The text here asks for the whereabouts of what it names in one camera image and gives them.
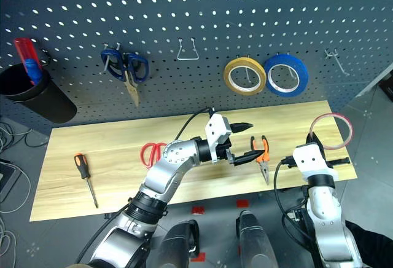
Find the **red-handled scissors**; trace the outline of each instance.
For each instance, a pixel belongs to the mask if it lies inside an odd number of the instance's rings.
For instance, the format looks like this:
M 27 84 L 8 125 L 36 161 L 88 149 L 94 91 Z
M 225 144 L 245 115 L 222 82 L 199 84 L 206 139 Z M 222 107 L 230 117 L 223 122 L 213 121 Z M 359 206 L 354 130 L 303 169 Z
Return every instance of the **red-handled scissors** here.
M 146 143 L 142 149 L 141 149 L 141 162 L 142 164 L 144 164 L 144 166 L 146 168 L 151 168 L 153 167 L 153 164 L 155 164 L 155 162 L 158 162 L 160 160 L 161 157 L 161 146 L 166 146 L 166 143 Z M 151 147 L 152 151 L 150 152 L 150 157 L 149 157 L 149 162 L 146 163 L 145 158 L 144 158 L 144 153 L 146 151 L 147 148 Z

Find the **pegboard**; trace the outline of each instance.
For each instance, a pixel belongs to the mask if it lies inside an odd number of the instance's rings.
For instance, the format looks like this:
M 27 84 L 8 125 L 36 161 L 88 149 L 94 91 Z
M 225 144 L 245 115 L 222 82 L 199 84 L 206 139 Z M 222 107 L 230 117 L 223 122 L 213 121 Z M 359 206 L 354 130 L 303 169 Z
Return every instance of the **pegboard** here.
M 328 100 L 337 111 L 391 63 L 393 0 L 1 0 L 0 71 L 20 62 L 13 39 L 31 37 L 53 57 L 47 68 L 75 102 L 65 125 L 170 116 L 206 105 L 217 110 Z M 197 61 L 176 60 L 178 37 Z M 103 43 L 122 44 L 150 64 L 135 108 L 124 84 L 103 72 Z M 337 48 L 345 76 L 324 50 Z M 299 96 L 266 88 L 238 95 L 225 85 L 225 65 L 246 56 L 262 65 L 277 53 L 301 59 L 309 84 Z M 244 81 L 245 73 L 237 75 Z M 278 84 L 290 81 L 288 75 Z M 1 98 L 1 114 L 48 133 L 52 123 Z

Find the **black cup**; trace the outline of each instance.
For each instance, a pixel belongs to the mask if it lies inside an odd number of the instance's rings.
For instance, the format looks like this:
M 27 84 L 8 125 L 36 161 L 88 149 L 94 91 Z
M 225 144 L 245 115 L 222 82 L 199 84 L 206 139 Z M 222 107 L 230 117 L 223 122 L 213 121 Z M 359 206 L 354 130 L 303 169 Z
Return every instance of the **black cup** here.
M 57 124 L 71 120 L 77 111 L 46 70 L 42 71 L 39 83 L 33 85 L 21 63 L 0 73 L 0 94 Z

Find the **yellow tape roll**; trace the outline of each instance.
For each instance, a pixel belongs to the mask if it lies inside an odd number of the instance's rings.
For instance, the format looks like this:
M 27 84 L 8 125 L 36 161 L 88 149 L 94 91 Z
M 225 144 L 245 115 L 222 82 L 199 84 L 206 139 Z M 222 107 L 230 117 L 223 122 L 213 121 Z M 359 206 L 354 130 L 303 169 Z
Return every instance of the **yellow tape roll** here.
M 251 88 L 245 88 L 237 85 L 231 77 L 232 71 L 236 68 L 248 68 L 253 70 L 253 72 L 255 72 L 256 75 L 258 76 L 258 80 L 259 80 L 258 84 Z M 232 91 L 238 94 L 255 95 L 260 91 L 262 91 L 263 88 L 265 87 L 266 72 L 264 68 L 261 66 L 261 64 L 256 62 L 254 59 L 251 59 L 249 57 L 239 57 L 232 60 L 226 65 L 224 69 L 224 81 L 228 86 L 228 88 L 230 88 Z

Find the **screwdriver shaft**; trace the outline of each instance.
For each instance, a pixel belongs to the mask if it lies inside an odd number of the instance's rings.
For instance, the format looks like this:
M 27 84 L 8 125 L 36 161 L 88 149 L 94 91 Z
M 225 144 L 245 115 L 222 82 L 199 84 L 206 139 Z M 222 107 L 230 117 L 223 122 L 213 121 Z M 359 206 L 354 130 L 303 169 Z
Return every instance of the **screwdriver shaft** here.
M 90 180 L 89 180 L 89 178 L 86 178 L 85 180 L 86 180 L 86 183 L 87 183 L 88 190 L 90 190 L 91 196 L 93 197 L 94 204 L 95 204 L 96 208 L 98 208 L 98 203 L 97 203 L 97 200 L 96 200 L 96 196 L 94 195 L 93 188 L 92 188 L 92 186 L 90 184 Z

